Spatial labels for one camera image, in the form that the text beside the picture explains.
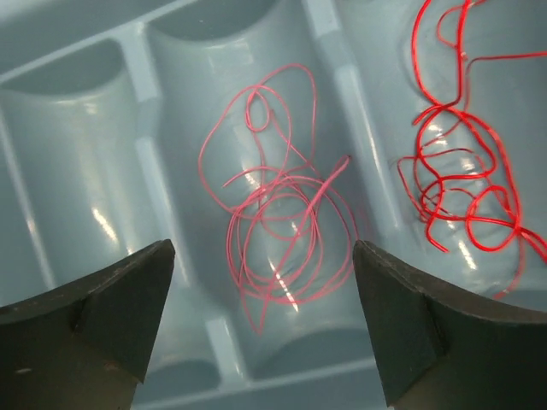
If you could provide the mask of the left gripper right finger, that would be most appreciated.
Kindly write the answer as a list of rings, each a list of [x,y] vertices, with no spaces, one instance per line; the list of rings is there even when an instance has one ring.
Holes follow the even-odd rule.
[[[367,241],[353,265],[385,402],[543,409],[546,315],[464,290]]]

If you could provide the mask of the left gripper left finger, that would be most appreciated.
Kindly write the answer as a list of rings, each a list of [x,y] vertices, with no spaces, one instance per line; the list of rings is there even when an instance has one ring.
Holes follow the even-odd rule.
[[[1,309],[3,409],[128,409],[174,271],[168,239]]]

